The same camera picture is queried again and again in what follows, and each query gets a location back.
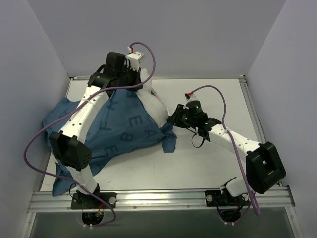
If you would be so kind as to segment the white pillow with print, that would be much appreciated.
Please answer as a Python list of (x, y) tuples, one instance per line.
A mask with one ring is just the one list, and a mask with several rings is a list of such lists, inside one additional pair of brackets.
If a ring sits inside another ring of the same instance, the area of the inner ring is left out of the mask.
[(166, 124), (169, 113), (165, 104), (159, 97), (152, 93), (152, 80), (149, 79), (143, 84), (143, 88), (136, 91), (147, 114), (154, 120), (159, 128)]

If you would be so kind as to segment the blue letter-print pillowcase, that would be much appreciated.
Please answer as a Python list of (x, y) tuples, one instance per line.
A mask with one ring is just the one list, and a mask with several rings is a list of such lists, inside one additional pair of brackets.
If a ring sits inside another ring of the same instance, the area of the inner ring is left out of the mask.
[(92, 122), (85, 145), (92, 151), (90, 168), (97, 175), (115, 156), (159, 142), (165, 153), (175, 150), (177, 136), (166, 122), (159, 128), (147, 114), (136, 92), (117, 90)]

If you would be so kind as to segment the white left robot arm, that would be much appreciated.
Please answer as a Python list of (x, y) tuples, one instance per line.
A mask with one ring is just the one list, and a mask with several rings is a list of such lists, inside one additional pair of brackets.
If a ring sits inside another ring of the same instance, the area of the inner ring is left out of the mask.
[(79, 182), (78, 190), (83, 194), (82, 202), (89, 208), (99, 204), (100, 195), (89, 163), (92, 151), (84, 144), (88, 130), (104, 103), (114, 91), (114, 87), (138, 85), (142, 88), (140, 62), (142, 52), (129, 51), (125, 56), (110, 52), (106, 63), (90, 76), (83, 97), (74, 113), (59, 132), (49, 136), (53, 154)]

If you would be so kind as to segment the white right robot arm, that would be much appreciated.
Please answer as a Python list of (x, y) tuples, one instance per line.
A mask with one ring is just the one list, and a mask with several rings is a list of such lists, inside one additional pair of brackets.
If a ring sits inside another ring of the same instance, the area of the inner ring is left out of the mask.
[(252, 141), (225, 128), (221, 121), (203, 112), (198, 100), (177, 105), (167, 122), (179, 128), (191, 128), (203, 141), (213, 142), (232, 153), (238, 153), (239, 161), (246, 169), (246, 179), (235, 178), (225, 185), (225, 189), (220, 192), (224, 204), (230, 205), (239, 195), (246, 193), (247, 185), (252, 191), (264, 194), (286, 177), (285, 167), (273, 143)]

